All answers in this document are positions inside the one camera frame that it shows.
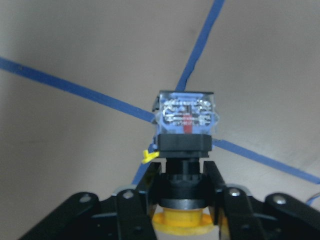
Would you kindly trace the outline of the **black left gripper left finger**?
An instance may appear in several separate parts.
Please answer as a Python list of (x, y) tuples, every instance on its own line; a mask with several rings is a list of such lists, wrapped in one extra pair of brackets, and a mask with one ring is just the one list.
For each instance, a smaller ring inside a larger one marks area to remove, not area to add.
[(117, 231), (120, 240), (157, 239), (152, 218), (159, 202), (156, 187), (161, 172), (159, 162), (141, 165), (132, 184), (117, 193)]

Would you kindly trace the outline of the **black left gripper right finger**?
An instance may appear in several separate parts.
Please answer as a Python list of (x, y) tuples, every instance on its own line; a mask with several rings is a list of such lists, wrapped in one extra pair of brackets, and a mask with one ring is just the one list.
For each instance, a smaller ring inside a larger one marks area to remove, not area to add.
[(207, 203), (220, 240), (264, 240), (265, 231), (247, 193), (239, 186), (228, 186), (213, 161), (203, 162), (207, 179)]

